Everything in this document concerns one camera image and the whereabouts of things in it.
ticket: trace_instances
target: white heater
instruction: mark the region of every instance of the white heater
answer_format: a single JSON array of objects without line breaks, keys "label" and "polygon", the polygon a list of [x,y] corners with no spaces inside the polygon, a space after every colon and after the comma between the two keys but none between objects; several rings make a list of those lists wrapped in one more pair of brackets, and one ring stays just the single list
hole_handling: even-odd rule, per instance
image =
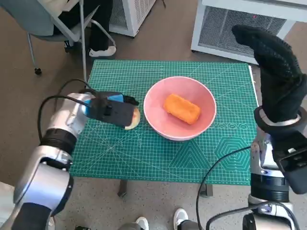
[{"label": "white heater", "polygon": [[191,50],[257,64],[253,50],[238,44],[231,28],[237,24],[258,26],[283,39],[296,21],[307,20],[307,9],[302,9],[265,1],[199,0]]},{"label": "white heater", "polygon": [[156,0],[113,0],[110,31],[135,37]]}]

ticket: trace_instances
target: orange sponge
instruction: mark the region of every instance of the orange sponge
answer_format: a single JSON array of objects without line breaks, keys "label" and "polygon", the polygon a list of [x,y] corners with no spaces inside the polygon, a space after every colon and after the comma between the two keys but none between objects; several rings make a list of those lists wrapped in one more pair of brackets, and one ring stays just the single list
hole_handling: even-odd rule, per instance
[{"label": "orange sponge", "polygon": [[166,98],[163,107],[169,114],[190,125],[194,124],[201,114],[197,105],[173,93]]}]

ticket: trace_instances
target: metal bracket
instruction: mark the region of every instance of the metal bracket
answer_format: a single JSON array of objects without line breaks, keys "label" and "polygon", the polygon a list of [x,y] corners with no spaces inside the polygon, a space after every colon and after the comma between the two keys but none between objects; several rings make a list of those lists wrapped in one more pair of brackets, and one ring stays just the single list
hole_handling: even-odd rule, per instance
[{"label": "metal bracket", "polygon": [[201,186],[201,197],[210,197],[213,196],[213,185],[212,184],[203,184]]},{"label": "metal bracket", "polygon": [[127,183],[127,180],[120,180],[119,190],[117,193],[120,198],[123,198],[127,194]]}]

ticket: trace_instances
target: black glove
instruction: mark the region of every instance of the black glove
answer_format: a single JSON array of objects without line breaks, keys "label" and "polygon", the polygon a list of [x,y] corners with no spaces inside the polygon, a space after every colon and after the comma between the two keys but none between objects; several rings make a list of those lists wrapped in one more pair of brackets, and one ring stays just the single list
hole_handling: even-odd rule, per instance
[{"label": "black glove", "polygon": [[232,32],[239,44],[254,50],[266,116],[275,123],[295,119],[307,93],[307,75],[301,72],[291,47],[262,28],[235,25]]}]

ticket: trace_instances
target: green cutting mat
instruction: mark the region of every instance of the green cutting mat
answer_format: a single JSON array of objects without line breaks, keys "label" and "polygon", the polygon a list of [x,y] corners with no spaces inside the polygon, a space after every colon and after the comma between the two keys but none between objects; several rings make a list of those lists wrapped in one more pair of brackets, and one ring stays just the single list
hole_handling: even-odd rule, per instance
[{"label": "green cutting mat", "polygon": [[[149,88],[171,76],[197,79],[211,90],[217,104],[212,126],[191,141],[175,142],[155,133],[144,115],[130,131],[90,120],[74,151],[72,175],[200,183],[216,160],[251,144],[257,101],[247,64],[97,60],[89,83],[99,91],[134,96],[142,114]],[[208,183],[248,185],[249,151],[221,162]]]}]

